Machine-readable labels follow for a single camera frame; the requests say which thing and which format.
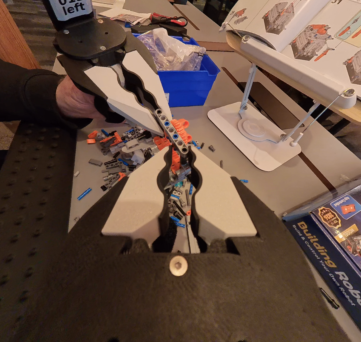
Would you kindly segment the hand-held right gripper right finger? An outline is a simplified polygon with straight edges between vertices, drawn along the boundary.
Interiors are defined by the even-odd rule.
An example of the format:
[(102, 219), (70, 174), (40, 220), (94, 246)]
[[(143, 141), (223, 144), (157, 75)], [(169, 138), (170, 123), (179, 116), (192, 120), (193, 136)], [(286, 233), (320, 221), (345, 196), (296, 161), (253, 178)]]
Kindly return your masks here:
[(190, 147), (191, 230), (200, 251), (215, 240), (252, 237), (257, 230), (236, 187), (243, 184), (200, 152)]

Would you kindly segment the blue robot kit box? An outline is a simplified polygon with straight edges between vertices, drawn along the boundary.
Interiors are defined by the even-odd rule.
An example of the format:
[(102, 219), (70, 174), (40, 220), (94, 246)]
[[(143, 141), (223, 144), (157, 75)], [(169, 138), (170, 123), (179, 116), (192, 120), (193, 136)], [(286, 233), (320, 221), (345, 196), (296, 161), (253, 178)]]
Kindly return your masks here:
[(361, 326), (361, 187), (352, 183), (286, 214), (283, 222)]

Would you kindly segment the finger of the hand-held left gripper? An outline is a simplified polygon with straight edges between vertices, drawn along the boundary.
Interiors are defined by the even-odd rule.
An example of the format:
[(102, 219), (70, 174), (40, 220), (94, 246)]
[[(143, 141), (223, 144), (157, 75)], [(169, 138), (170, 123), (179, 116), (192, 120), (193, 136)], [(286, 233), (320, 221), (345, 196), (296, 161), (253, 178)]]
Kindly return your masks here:
[(125, 54), (121, 63), (124, 75), (129, 74), (130, 81), (144, 91), (144, 98), (155, 110), (161, 109), (167, 118), (172, 118), (158, 74), (148, 65), (138, 51)]
[(159, 136), (164, 135), (164, 131), (157, 123), (153, 113), (140, 105), (132, 92), (121, 86), (118, 74), (114, 69), (94, 66), (86, 70), (85, 74), (106, 95), (107, 103), (112, 111), (150, 132)]

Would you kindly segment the blue plastic bin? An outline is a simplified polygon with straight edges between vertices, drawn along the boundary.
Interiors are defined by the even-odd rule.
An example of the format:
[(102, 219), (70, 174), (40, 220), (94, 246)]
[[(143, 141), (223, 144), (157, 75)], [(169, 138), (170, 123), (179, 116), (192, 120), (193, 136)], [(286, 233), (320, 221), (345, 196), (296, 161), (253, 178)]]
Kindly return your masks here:
[(158, 71), (169, 107), (202, 106), (220, 69), (206, 53), (198, 71)]

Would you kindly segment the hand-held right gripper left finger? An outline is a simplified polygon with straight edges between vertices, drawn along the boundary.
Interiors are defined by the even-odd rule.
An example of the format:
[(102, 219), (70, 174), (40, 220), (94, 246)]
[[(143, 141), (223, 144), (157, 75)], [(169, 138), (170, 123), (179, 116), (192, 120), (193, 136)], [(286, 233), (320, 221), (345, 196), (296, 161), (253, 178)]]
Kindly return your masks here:
[(164, 148), (128, 178), (103, 229), (104, 236), (144, 239), (152, 244), (169, 229), (168, 198), (171, 148)]

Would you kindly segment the white booklet stand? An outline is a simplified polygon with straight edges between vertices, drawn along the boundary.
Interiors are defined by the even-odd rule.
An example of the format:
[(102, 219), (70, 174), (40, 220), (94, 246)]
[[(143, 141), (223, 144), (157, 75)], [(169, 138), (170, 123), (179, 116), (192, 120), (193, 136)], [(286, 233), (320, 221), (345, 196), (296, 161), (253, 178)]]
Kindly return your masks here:
[(207, 116), (254, 166), (268, 172), (301, 153), (299, 141), (304, 132), (295, 139), (292, 136), (320, 104), (316, 103), (291, 132), (284, 134), (256, 108), (247, 104), (256, 69), (252, 63), (241, 102), (210, 110)]

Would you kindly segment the loose paper sheets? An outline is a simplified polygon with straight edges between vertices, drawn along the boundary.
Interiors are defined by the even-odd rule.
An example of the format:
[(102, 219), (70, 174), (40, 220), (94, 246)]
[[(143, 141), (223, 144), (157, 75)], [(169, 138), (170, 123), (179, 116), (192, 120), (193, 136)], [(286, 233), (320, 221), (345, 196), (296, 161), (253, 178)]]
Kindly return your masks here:
[(129, 22), (132, 25), (148, 20), (150, 13), (138, 13), (123, 8), (126, 0), (92, 0), (96, 14), (111, 20)]

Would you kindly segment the clear plastic bag with pieces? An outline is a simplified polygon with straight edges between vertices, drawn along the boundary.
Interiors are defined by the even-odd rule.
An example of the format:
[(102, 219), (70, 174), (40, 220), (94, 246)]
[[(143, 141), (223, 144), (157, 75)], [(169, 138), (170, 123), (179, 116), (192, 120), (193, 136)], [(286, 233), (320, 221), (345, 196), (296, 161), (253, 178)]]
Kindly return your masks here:
[(158, 71), (199, 71), (206, 48), (185, 44), (156, 28), (138, 36), (150, 51)]

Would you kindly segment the person's left forearm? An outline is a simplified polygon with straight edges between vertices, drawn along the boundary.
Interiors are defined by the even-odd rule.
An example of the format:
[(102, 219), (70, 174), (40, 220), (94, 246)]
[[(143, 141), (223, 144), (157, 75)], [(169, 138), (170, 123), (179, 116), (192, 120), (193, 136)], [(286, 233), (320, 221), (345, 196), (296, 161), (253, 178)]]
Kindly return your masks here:
[(45, 126), (78, 125), (61, 115), (56, 90), (61, 76), (44, 69), (25, 69), (0, 60), (0, 121), (24, 121)]

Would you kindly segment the orange and grey wing assembly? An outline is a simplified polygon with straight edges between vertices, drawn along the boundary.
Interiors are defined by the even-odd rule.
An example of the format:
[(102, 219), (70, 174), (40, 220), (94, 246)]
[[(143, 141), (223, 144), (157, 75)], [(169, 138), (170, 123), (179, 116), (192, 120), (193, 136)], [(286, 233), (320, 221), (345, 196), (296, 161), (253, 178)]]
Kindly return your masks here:
[(190, 173), (188, 153), (192, 143), (192, 137), (186, 131), (189, 122), (185, 119), (171, 120), (161, 109), (155, 111), (153, 118), (155, 122), (151, 128), (146, 128), (145, 124), (132, 123), (131, 129), (121, 135), (121, 152), (131, 155), (128, 159), (138, 165), (161, 151), (169, 151), (170, 174), (187, 176)]

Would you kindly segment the pile of small building pieces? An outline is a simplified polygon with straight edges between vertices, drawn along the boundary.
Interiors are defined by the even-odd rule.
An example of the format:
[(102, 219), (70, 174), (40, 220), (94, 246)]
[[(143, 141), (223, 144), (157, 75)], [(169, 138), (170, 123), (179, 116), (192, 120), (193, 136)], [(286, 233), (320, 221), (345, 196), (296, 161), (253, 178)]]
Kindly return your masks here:
[[(80, 218), (89, 211), (101, 197), (111, 197), (111, 191), (115, 192), (116, 186), (120, 187), (119, 193), (121, 193), (124, 187), (124, 182), (122, 182), (123, 178), (128, 178), (132, 172), (143, 165), (134, 165), (132, 161), (128, 159), (131, 155), (123, 154), (121, 152), (123, 147), (121, 135), (120, 129), (113, 132), (106, 132), (105, 130), (98, 128), (91, 133), (83, 130), (78, 132), (79, 140), (76, 145), (69, 230), (75, 226)], [(188, 156), (188, 164), (190, 166), (190, 151)], [(169, 170), (169, 182), (164, 188), (168, 200), (168, 189), (171, 189), (174, 184), (182, 182), (185, 178), (185, 175), (171, 175)], [(190, 202), (188, 203), (185, 194), (185, 191), (182, 189), (179, 193), (178, 190), (175, 190), (174, 195), (170, 197), (175, 200), (181, 199), (177, 206), (179, 206), (179, 212), (182, 214), (182, 218), (191, 216), (192, 195), (190, 196)], [(115, 203), (118, 200), (119, 195), (115, 196)], [(107, 202), (106, 206), (110, 207), (111, 213), (114, 206), (111, 206), (110, 202)], [(105, 212), (105, 210), (101, 210), (100, 216), (105, 217), (105, 221), (100, 222), (101, 232), (109, 217), (109, 215), (106, 216), (106, 214), (107, 212)], [(174, 217), (169, 214), (169, 221), (174, 223), (173, 219)]]

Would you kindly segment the instruction booklet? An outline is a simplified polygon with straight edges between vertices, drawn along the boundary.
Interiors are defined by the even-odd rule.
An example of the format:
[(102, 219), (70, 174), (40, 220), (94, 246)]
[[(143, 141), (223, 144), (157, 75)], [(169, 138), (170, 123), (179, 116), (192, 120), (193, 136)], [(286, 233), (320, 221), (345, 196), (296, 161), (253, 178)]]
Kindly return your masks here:
[(240, 55), (360, 125), (361, 0), (238, 0), (220, 31)]

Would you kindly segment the red and black tool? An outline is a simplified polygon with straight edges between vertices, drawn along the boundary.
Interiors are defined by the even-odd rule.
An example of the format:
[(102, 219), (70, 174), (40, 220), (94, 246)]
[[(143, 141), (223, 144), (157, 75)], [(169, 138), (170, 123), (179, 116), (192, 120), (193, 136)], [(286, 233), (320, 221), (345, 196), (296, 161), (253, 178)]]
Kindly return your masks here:
[(165, 16), (157, 13), (152, 13), (149, 17), (151, 24), (169, 24), (186, 27), (188, 20), (183, 16)]

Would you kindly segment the black perforated mat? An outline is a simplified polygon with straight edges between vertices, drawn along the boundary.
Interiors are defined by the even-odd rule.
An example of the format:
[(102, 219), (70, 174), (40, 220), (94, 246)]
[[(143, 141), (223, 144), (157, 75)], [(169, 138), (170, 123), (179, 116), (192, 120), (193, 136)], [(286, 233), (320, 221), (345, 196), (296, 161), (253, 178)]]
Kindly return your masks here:
[(1, 341), (23, 324), (69, 225), (76, 132), (21, 122), (1, 168)]

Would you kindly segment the person's left hand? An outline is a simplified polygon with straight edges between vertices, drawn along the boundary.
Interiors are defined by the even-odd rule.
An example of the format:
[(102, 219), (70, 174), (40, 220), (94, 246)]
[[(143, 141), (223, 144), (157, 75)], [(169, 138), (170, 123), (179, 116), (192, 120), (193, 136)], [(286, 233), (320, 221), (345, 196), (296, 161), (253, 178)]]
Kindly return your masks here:
[(67, 75), (57, 86), (56, 102), (65, 117), (105, 120), (94, 105), (95, 96), (79, 90)]

